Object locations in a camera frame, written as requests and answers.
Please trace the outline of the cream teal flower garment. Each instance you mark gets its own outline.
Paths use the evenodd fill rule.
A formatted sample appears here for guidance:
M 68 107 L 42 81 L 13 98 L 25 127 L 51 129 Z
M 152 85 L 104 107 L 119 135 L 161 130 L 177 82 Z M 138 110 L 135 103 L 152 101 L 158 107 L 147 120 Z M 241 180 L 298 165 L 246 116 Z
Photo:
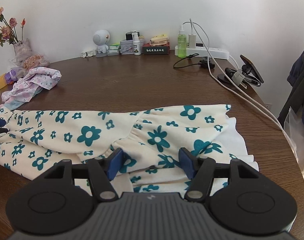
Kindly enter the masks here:
M 228 164 L 249 155 L 230 105 L 185 105 L 140 112 L 10 111 L 0 108 L 7 133 L 0 134 L 0 165 L 35 179 L 63 159 L 74 164 L 105 159 L 115 149 L 125 162 L 112 185 L 123 192 L 178 192 L 190 180 L 179 162 L 184 147 L 196 157 Z

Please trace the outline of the dark hanging clothes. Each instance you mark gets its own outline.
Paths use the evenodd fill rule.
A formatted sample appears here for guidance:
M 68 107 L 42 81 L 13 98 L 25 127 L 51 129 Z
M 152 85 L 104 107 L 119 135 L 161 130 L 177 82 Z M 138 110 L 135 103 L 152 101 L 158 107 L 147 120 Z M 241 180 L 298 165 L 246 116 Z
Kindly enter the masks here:
M 301 119 L 304 124 L 304 51 L 292 65 L 287 81 L 292 90 L 277 119 L 284 126 L 290 108 L 295 113 L 302 109 Z

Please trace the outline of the light blue garment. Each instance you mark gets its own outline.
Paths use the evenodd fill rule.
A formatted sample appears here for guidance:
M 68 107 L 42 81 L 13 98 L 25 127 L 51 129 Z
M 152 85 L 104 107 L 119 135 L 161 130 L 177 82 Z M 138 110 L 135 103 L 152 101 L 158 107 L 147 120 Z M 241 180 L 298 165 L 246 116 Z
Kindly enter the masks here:
M 32 97 L 35 97 L 36 95 L 38 95 L 42 90 L 43 90 L 42 88 L 38 88 Z M 24 99 L 23 101 L 12 100 L 10 102 L 4 103 L 3 106 L 6 107 L 7 109 L 9 109 L 10 111 L 13 111 L 28 102 L 30 102 L 30 100 L 27 100 L 27 99 Z

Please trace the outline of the yellow mug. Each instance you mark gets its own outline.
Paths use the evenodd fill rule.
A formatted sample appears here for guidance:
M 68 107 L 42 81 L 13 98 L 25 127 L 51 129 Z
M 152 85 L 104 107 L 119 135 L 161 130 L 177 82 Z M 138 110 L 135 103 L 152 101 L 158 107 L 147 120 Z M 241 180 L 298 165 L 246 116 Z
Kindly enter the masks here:
M 3 89 L 9 84 L 9 81 L 7 80 L 7 74 L 2 74 L 0 76 L 0 89 Z

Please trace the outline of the pink floral garment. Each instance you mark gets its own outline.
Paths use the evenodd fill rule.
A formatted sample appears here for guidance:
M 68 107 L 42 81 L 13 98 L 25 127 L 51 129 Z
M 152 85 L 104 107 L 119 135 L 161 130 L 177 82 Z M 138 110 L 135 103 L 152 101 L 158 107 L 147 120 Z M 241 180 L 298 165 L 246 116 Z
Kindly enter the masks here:
M 61 79 L 61 72 L 47 67 L 30 69 L 27 75 L 14 83 L 12 90 L 2 93 L 2 101 L 27 103 L 40 89 L 51 90 Z

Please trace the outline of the purple packet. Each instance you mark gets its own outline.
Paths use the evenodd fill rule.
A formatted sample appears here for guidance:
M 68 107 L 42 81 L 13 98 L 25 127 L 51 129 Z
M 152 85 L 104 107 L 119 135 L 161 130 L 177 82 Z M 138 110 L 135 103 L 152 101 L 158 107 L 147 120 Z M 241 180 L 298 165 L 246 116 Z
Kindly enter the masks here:
M 25 77 L 27 70 L 21 67 L 14 67 L 5 74 L 5 80 L 7 84 L 16 82 L 18 79 Z

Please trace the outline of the plastic bag of snacks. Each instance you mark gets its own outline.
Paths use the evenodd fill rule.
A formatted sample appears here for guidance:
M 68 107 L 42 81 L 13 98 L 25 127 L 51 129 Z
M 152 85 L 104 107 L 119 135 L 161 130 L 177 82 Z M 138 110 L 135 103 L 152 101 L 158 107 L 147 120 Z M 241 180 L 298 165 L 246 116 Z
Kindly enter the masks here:
M 24 61 L 23 68 L 32 69 L 36 67 L 47 67 L 49 64 L 50 62 L 43 55 L 36 54 L 30 56 Z

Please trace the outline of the black phone stand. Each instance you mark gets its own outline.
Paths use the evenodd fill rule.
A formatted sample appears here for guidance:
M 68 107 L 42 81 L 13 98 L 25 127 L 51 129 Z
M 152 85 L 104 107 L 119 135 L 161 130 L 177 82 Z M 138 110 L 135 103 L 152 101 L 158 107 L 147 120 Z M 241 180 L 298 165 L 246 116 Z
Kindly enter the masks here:
M 236 69 L 225 68 L 224 74 L 217 76 L 218 80 L 225 83 L 234 83 L 247 89 L 247 85 L 260 87 L 264 80 L 255 65 L 245 56 L 240 55 L 243 61 L 242 67 L 239 67 L 236 60 L 230 55 L 229 58 L 236 64 Z

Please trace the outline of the small white clips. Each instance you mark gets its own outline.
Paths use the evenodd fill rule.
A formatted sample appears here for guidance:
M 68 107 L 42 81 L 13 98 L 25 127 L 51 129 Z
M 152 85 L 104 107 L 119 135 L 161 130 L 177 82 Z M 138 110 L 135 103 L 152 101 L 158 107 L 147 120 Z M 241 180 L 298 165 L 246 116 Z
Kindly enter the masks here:
M 86 58 L 86 57 L 93 57 L 96 56 L 97 51 L 94 50 L 89 50 L 89 51 L 82 51 L 81 52 L 81 57 Z

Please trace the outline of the white power strip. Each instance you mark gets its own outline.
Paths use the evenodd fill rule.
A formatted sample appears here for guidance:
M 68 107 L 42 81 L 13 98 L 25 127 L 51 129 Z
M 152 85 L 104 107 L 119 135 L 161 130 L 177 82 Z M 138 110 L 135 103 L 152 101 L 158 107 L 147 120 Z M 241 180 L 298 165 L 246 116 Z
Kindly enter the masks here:
M 208 48 L 208 51 L 215 59 L 228 60 L 230 53 L 225 49 Z M 205 47 L 186 48 L 186 56 L 198 54 L 197 57 L 208 57 L 208 51 Z

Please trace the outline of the green white small box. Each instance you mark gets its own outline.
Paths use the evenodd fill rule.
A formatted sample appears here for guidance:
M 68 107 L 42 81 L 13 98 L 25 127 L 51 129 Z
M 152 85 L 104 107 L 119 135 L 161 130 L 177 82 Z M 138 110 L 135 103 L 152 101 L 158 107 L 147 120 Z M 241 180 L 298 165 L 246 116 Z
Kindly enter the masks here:
M 112 44 L 112 45 L 109 46 L 107 55 L 108 56 L 119 55 L 120 54 L 119 50 L 120 50 L 120 44 Z

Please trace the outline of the lavender tin box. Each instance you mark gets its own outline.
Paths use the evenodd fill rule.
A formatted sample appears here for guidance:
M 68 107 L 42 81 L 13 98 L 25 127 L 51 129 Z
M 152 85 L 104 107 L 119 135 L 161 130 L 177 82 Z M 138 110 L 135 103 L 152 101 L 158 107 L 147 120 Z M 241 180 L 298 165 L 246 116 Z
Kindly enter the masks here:
M 134 54 L 133 50 L 133 40 L 122 40 L 120 41 L 119 52 L 121 55 L 132 55 Z

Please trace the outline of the white charger plug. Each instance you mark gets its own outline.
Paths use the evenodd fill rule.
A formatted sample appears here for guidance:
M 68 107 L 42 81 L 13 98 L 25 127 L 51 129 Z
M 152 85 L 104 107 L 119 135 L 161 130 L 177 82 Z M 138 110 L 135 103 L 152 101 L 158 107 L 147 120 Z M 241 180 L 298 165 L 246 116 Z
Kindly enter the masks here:
M 188 35 L 188 46 L 190 49 L 196 48 L 196 35 L 195 34 Z

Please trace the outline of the green spray bottle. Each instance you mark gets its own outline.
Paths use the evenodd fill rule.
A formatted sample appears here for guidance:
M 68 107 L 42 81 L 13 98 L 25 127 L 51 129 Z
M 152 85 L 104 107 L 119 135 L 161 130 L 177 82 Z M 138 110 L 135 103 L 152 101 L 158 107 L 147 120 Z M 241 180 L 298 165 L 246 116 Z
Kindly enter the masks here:
M 179 34 L 177 36 L 177 55 L 179 58 L 186 57 L 186 35 L 183 25 L 180 25 Z

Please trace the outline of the yellow snack packs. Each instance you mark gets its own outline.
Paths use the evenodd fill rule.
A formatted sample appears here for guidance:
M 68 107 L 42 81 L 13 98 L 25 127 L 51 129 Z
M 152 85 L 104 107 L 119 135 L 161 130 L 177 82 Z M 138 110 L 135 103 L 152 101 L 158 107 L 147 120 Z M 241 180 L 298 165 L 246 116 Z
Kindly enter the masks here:
M 166 34 L 153 36 L 149 44 L 150 46 L 165 46 L 169 43 L 169 37 Z

